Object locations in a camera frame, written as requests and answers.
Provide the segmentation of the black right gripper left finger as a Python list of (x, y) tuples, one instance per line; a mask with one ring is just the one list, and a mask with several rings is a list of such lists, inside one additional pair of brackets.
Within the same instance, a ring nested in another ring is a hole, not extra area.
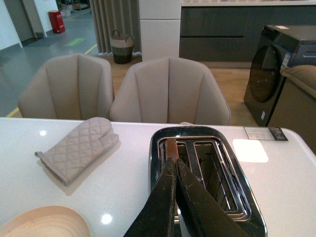
[(126, 237), (172, 237), (176, 198), (176, 164), (168, 158), (162, 174)]

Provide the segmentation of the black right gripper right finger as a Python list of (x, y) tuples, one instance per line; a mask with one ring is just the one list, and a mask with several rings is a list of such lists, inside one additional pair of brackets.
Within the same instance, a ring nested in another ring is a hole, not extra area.
[(176, 202), (192, 237), (247, 237), (249, 234), (229, 217), (178, 159)]

